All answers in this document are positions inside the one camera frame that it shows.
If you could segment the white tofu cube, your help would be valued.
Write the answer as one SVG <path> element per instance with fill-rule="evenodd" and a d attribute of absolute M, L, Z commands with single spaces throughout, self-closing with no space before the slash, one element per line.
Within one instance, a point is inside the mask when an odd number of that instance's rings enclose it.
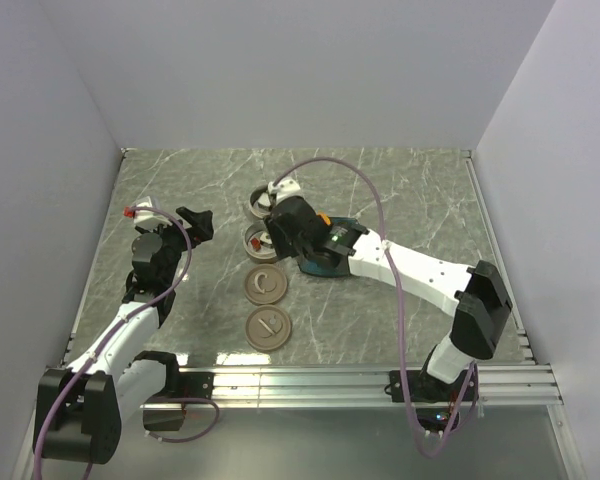
<path fill-rule="evenodd" d="M 262 245 L 267 246 L 268 248 L 272 247 L 272 240 L 267 232 L 262 232 L 259 235 L 259 241 Z"/>

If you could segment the white rice block seaweed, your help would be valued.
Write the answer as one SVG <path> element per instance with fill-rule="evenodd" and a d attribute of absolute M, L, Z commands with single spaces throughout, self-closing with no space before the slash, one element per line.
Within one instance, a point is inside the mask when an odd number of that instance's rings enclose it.
<path fill-rule="evenodd" d="M 254 202 L 254 206 L 262 211 L 270 211 L 272 208 L 271 197 L 267 192 L 261 193 L 257 200 Z"/>

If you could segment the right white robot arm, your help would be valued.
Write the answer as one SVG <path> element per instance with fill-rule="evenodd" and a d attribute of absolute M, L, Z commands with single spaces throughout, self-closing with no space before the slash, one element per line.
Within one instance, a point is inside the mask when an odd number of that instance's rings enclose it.
<path fill-rule="evenodd" d="M 452 319 L 421 374 L 422 391 L 440 400 L 474 360 L 493 358 L 513 302 L 498 268 L 481 260 L 440 260 L 381 238 L 358 221 L 318 214 L 300 195 L 278 201 L 259 195 L 276 255 L 293 258 L 308 275 L 376 280 L 423 299 Z"/>

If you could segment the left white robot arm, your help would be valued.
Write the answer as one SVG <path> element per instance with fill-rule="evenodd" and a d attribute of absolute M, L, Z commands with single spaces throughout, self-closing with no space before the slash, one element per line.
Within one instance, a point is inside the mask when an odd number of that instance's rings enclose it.
<path fill-rule="evenodd" d="M 47 369 L 39 380 L 32 442 L 36 477 L 45 459 L 107 463 L 124 423 L 142 404 L 180 394 L 176 356 L 143 346 L 170 314 L 193 250 L 212 239 L 213 214 L 179 207 L 170 215 L 149 197 L 124 214 L 139 235 L 114 319 L 78 358 Z"/>

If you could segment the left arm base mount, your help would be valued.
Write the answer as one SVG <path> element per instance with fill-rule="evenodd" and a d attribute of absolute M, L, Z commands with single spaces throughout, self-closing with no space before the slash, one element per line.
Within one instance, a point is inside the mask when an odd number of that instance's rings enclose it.
<path fill-rule="evenodd" d="M 178 371 L 167 378 L 167 386 L 148 400 L 143 408 L 143 426 L 150 436 L 179 432 L 185 424 L 190 406 L 211 407 L 211 425 L 219 419 L 219 409 L 212 405 L 215 374 L 209 371 Z"/>

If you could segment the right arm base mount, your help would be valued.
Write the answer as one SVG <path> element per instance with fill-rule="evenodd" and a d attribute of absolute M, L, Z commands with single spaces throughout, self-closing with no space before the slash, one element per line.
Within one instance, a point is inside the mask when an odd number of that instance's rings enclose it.
<path fill-rule="evenodd" d="M 409 369 L 406 371 L 406 379 L 410 401 L 412 403 L 427 404 L 456 401 L 459 398 L 467 374 L 468 371 L 464 370 L 457 380 L 451 384 L 446 384 L 426 373 Z M 390 397 L 393 403 L 404 402 L 402 377 L 399 370 L 391 370 L 388 373 L 388 383 L 384 387 L 384 393 Z"/>

